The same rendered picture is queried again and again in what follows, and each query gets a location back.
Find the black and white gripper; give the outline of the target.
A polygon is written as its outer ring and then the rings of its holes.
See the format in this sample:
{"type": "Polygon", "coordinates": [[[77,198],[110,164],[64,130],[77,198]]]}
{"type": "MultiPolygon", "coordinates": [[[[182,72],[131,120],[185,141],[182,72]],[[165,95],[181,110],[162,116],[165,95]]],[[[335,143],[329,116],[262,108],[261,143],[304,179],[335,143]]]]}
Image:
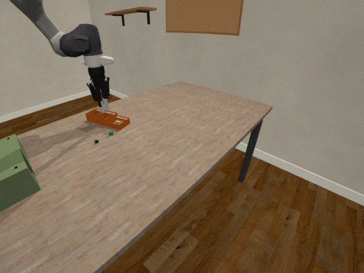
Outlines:
{"type": "Polygon", "coordinates": [[[110,96],[109,92],[109,77],[105,77],[104,66],[97,68],[88,68],[90,82],[87,83],[87,86],[90,89],[92,97],[94,101],[98,101],[98,105],[100,108],[100,112],[104,113],[105,110],[109,110],[108,104],[108,96],[110,96]],[[94,84],[94,86],[93,86],[94,84]],[[101,98],[101,93],[103,97],[103,101],[101,98]],[[103,105],[104,102],[104,105],[103,105]],[[105,110],[104,110],[105,107],[105,110]]]}

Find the orange three-bin rack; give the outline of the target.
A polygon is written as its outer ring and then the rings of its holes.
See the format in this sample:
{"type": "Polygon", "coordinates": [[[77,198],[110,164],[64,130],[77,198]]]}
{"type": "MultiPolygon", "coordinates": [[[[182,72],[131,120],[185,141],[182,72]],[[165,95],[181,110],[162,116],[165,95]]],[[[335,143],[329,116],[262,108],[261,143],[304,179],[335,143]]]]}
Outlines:
{"type": "Polygon", "coordinates": [[[105,110],[105,113],[101,113],[100,109],[95,108],[85,113],[87,121],[93,122],[99,125],[110,127],[116,130],[122,130],[124,127],[130,124],[130,118],[118,115],[115,112],[105,110]],[[105,118],[105,119],[104,119],[105,118]],[[125,120],[124,120],[125,119],[125,120]],[[121,124],[115,124],[116,120],[123,121],[121,124]]]}

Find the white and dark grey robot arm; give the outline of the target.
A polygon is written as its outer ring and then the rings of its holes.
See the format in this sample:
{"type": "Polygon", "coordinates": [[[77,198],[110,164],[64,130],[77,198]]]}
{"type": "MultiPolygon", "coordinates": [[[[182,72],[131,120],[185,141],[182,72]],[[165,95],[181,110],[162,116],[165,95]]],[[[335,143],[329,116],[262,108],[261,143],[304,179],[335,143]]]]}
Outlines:
{"type": "Polygon", "coordinates": [[[44,11],[43,0],[9,0],[11,1],[48,39],[53,51],[62,57],[84,55],[89,68],[112,64],[112,57],[104,56],[98,28],[92,24],[79,24],[70,33],[61,32],[44,11]],[[61,35],[62,34],[62,35],[61,35]]]}

